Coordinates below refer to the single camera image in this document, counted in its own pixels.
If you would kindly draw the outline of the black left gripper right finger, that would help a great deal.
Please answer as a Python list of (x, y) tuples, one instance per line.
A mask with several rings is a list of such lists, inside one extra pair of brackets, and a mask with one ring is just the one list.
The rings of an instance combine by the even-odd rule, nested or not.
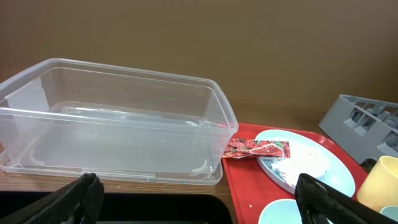
[(295, 200), (304, 224), (397, 224), (304, 173), (298, 177)]

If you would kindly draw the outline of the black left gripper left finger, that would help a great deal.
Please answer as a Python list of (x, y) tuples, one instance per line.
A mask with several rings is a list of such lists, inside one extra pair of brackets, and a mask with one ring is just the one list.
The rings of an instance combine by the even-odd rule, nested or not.
[(104, 200), (104, 185), (94, 173), (52, 192), (3, 218), (1, 223), (96, 223)]

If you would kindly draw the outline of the light blue plate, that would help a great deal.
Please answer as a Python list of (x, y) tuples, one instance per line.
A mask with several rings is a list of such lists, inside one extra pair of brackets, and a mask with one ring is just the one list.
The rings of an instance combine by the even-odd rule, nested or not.
[[(327, 157), (330, 161), (330, 165), (326, 174), (323, 177), (316, 178), (341, 193), (351, 197), (354, 195), (356, 190), (355, 182), (351, 172), (332, 152), (327, 150), (324, 146), (319, 143), (291, 131), (284, 131), (278, 129), (270, 129), (263, 131), (256, 136), (257, 140), (272, 140), (272, 141), (288, 141), (290, 144), (290, 150), (293, 147), (307, 146), (307, 147), (319, 147), (322, 155)], [(279, 160), (279, 158), (270, 157), (258, 157), (257, 161), (263, 171), (268, 177), (273, 180), (277, 185), (282, 187), (284, 190), (293, 194), (295, 187), (289, 186), (285, 180), (280, 176), (277, 171), (272, 170), (271, 163), (273, 160)]]

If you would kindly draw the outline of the light blue rice bowl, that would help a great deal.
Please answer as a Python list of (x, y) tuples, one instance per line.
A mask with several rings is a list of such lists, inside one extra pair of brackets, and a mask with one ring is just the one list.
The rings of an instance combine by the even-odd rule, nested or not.
[(262, 210), (258, 224), (302, 224), (299, 208), (294, 199), (279, 199)]

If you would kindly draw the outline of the white napkin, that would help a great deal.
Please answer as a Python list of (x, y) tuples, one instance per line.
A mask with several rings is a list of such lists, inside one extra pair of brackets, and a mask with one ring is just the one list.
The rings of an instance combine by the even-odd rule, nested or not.
[(273, 160), (272, 170), (277, 171), (285, 182), (295, 187), (301, 173), (319, 178), (326, 174), (330, 165), (319, 147), (299, 146), (290, 151), (290, 158)]

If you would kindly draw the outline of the yellow plastic cup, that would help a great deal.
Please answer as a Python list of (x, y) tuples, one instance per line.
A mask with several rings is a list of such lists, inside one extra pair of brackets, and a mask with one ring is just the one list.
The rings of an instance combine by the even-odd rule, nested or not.
[(397, 206), (397, 158), (381, 156), (356, 195), (363, 205), (380, 212)]

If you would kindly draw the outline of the mint green bowl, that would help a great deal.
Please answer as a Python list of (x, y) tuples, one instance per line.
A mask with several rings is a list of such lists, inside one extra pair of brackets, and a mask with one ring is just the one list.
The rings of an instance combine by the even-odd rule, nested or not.
[(398, 206), (390, 205), (381, 209), (380, 214), (398, 222)]

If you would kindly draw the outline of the red snack wrapper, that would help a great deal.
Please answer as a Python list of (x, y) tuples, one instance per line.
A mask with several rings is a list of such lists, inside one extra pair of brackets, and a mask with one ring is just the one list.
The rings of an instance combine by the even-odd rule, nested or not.
[(242, 159), (247, 157), (290, 158), (290, 144), (288, 141), (231, 138), (223, 158)]

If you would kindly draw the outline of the black food waste tray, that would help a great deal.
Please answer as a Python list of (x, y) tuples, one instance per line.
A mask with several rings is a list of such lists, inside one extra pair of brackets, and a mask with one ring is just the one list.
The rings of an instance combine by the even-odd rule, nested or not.
[[(52, 192), (1, 192), (1, 218)], [(226, 205), (203, 194), (104, 193), (96, 223), (231, 223)]]

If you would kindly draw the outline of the grey dishwasher rack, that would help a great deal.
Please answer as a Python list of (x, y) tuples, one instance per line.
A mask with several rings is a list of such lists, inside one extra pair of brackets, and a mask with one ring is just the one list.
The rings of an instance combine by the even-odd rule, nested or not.
[(319, 127), (358, 164), (397, 157), (397, 103), (340, 95)]

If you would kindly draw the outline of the clear plastic waste bin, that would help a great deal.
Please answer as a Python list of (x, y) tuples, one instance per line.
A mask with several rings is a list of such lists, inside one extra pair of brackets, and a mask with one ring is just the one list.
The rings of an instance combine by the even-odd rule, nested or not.
[(213, 80), (51, 58), (1, 83), (1, 170), (215, 185), (239, 124)]

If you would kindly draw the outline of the red serving tray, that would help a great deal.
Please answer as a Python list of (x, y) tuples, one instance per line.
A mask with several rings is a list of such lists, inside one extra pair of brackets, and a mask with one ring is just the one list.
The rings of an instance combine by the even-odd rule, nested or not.
[[(368, 174), (335, 142), (321, 134), (291, 129), (293, 133), (305, 136), (326, 147), (348, 168), (359, 189)], [(223, 159), (224, 174), (239, 223), (257, 223), (262, 210), (279, 199), (293, 199), (294, 196), (274, 183), (253, 158), (234, 160)]]

